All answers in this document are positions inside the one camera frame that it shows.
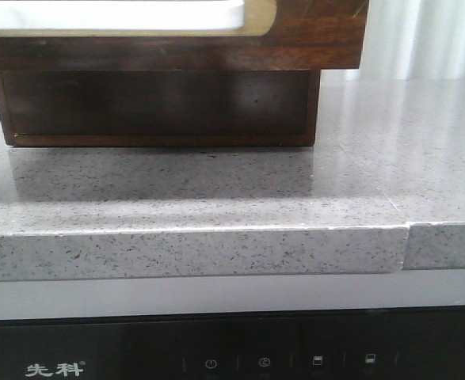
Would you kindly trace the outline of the black appliance control panel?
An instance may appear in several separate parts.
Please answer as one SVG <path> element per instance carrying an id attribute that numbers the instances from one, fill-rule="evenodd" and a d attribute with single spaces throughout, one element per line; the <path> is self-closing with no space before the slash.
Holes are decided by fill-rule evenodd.
<path id="1" fill-rule="evenodd" d="M 3 320 L 0 379 L 465 379 L 465 306 Z"/>

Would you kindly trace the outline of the dark wooden drawer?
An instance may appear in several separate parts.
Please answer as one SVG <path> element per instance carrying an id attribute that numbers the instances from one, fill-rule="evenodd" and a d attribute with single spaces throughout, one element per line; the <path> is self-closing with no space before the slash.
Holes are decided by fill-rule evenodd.
<path id="1" fill-rule="evenodd" d="M 360 65 L 367 1 L 278 1 L 263 36 L 0 37 L 0 70 L 309 70 Z"/>
<path id="2" fill-rule="evenodd" d="M 302 132 L 306 71 L 4 71 L 26 135 L 274 135 Z"/>

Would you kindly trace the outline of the dark wooden drawer cabinet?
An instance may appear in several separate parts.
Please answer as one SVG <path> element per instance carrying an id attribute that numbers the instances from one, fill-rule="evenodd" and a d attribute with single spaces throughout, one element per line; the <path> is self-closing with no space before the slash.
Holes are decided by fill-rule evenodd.
<path id="1" fill-rule="evenodd" d="M 12 146 L 312 146 L 318 70 L 0 70 Z"/>

